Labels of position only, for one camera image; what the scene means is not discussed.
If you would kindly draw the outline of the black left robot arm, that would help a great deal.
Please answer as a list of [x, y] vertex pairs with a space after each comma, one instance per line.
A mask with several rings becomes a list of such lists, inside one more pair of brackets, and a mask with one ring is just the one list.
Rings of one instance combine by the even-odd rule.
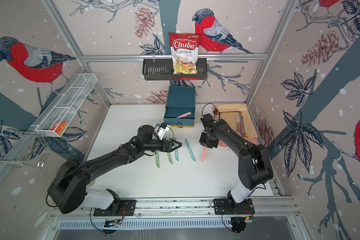
[[94, 208], [109, 216], [124, 213], [121, 199], [113, 190], [90, 190], [88, 184], [145, 156], [146, 151], [171, 153], [182, 147], [182, 143], [163, 137], [168, 129], [166, 124], [161, 124], [157, 131], [150, 125], [143, 125], [129, 142], [106, 155], [81, 163], [63, 163], [47, 190], [47, 196], [62, 214], [69, 214], [77, 208]]

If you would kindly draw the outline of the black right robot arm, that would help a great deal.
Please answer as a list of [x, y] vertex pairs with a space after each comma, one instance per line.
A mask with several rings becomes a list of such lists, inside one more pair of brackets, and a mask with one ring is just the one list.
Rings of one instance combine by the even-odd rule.
[[240, 203], [250, 195], [267, 193], [273, 169], [266, 148], [241, 137], [210, 114], [194, 127], [174, 126], [183, 146], [175, 152], [180, 167], [174, 172], [172, 197], [230, 197]]

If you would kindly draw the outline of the yellow drawer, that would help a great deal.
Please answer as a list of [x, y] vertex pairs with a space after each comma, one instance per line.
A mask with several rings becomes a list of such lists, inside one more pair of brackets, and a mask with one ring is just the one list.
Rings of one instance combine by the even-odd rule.
[[169, 125], [171, 128], [194, 128], [194, 126], [175, 126], [175, 125]]

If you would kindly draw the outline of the salmon pink knife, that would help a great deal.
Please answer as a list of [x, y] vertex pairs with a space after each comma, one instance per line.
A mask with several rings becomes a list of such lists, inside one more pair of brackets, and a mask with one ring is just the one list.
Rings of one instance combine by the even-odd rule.
[[184, 113], [184, 114], [178, 116], [177, 119], [185, 118], [187, 116], [190, 116], [191, 114], [192, 114], [191, 112]]

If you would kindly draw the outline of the teal top drawer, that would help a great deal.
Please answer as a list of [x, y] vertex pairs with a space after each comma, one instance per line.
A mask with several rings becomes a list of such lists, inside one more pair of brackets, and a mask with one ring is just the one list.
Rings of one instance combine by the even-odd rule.
[[[177, 119], [178, 116], [191, 112], [190, 116]], [[175, 126], [194, 126], [195, 125], [195, 107], [166, 107], [164, 122]]]

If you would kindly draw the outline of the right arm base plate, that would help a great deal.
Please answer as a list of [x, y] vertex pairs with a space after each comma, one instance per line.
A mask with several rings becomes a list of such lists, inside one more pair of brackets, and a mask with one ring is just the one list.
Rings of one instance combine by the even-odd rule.
[[254, 215], [254, 205], [251, 199], [236, 203], [228, 198], [214, 199], [213, 207], [216, 215]]

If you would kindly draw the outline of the turquoise knife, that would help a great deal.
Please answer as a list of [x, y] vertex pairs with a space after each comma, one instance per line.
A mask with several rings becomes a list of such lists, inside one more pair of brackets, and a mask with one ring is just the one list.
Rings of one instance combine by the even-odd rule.
[[190, 154], [191, 159], [192, 159], [194, 162], [196, 162], [196, 157], [195, 157], [195, 155], [194, 155], [194, 153], [193, 153], [193, 150], [192, 150], [192, 148], [191, 148], [191, 145], [190, 145], [190, 143], [189, 143], [189, 140], [188, 140], [188, 139], [185, 139], [185, 143], [186, 143], [186, 146], [187, 146], [187, 149], [188, 149], [188, 152], [189, 152], [189, 154]]

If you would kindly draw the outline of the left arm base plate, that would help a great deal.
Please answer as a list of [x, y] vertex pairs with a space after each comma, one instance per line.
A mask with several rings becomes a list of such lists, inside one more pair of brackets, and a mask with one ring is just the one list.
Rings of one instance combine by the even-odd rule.
[[136, 208], [136, 200], [120, 199], [114, 201], [107, 209], [95, 209], [95, 217], [129, 217], [133, 216]]

